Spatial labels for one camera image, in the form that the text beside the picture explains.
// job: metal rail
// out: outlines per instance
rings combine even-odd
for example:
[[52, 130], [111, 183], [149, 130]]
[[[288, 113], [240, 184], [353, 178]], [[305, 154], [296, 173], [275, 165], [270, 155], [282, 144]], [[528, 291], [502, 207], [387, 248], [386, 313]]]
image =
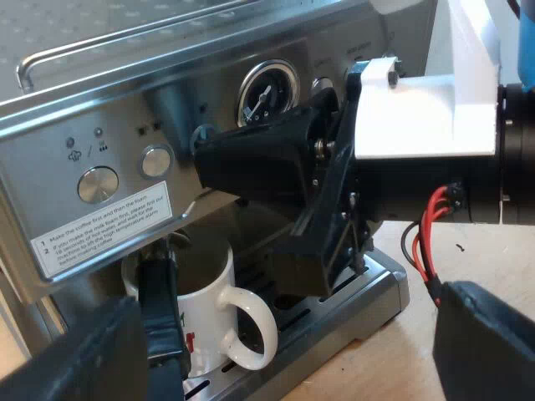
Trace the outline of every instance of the metal rail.
[[205, 17], [206, 15], [220, 13], [231, 8], [235, 8], [249, 3], [258, 3], [261, 1], [262, 0], [232, 0], [223, 4], [217, 4], [215, 6], [203, 8], [201, 10], [196, 10], [173, 17], [160, 19], [158, 21], [145, 23], [143, 25], [138, 25], [133, 28], [122, 29], [120, 31], [95, 36], [93, 38], [80, 40], [78, 42], [65, 44], [63, 46], [58, 46], [57, 48], [50, 48], [48, 50], [43, 50], [41, 52], [31, 54], [23, 58], [15, 68], [18, 86], [20, 87], [20, 89], [23, 90], [24, 93], [27, 93], [33, 89], [33, 82], [30, 77], [30, 72], [32, 68], [38, 64], [45, 63], [56, 58], [62, 58], [71, 54], [83, 52], [92, 48], [97, 48], [106, 44], [118, 42], [127, 38], [132, 38], [136, 35], [154, 32], [158, 29], [166, 28], [176, 23], [182, 23], [191, 19]]

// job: pressure gauge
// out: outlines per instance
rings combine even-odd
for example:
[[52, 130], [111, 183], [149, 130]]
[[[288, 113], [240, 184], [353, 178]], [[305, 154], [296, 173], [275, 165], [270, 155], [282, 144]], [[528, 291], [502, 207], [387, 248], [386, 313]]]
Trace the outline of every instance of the pressure gauge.
[[262, 123], [284, 113], [299, 101], [299, 78], [293, 66], [270, 60], [252, 69], [238, 95], [237, 124], [244, 127]]

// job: mug handle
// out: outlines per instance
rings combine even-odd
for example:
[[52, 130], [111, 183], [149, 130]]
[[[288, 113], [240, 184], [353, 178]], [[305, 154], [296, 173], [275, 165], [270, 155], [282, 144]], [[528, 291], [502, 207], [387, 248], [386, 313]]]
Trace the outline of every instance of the mug handle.
[[234, 328], [231, 328], [221, 341], [222, 352], [245, 369], [259, 370], [266, 367], [275, 356], [278, 345], [277, 324], [268, 305], [254, 292], [231, 286], [223, 288], [216, 305], [220, 310], [235, 305], [245, 311], [257, 324], [264, 342], [264, 354], [255, 353], [243, 345]]

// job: instruction label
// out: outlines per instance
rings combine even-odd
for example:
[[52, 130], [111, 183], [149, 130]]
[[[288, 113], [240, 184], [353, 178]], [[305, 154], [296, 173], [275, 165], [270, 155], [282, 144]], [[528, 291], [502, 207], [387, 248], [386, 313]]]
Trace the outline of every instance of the instruction label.
[[33, 239], [32, 247], [50, 278], [172, 216], [162, 181]]

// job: espresso machine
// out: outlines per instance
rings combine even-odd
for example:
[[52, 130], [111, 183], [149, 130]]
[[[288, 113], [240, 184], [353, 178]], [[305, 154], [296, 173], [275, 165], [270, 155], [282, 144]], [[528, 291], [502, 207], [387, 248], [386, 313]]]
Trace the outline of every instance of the espresso machine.
[[[392, 3], [128, 0], [2, 10], [0, 29], [12, 40], [0, 47], [0, 289], [28, 353], [125, 295], [122, 258], [192, 227], [228, 239], [237, 284], [270, 306], [279, 339], [262, 371], [229, 361], [187, 379], [186, 399], [280, 398], [400, 313], [406, 273], [373, 248], [380, 223], [363, 225], [363, 249], [344, 248], [349, 259], [362, 252], [357, 266], [301, 286], [306, 272], [273, 273], [273, 249], [298, 226], [295, 211], [213, 190], [196, 160], [203, 141], [273, 121], [325, 89], [340, 106], [360, 61], [396, 56], [400, 77], [423, 75], [436, 0]], [[318, 159], [329, 151], [318, 143]], [[320, 187], [322, 176], [311, 183]], [[262, 350], [247, 316], [239, 328]]]

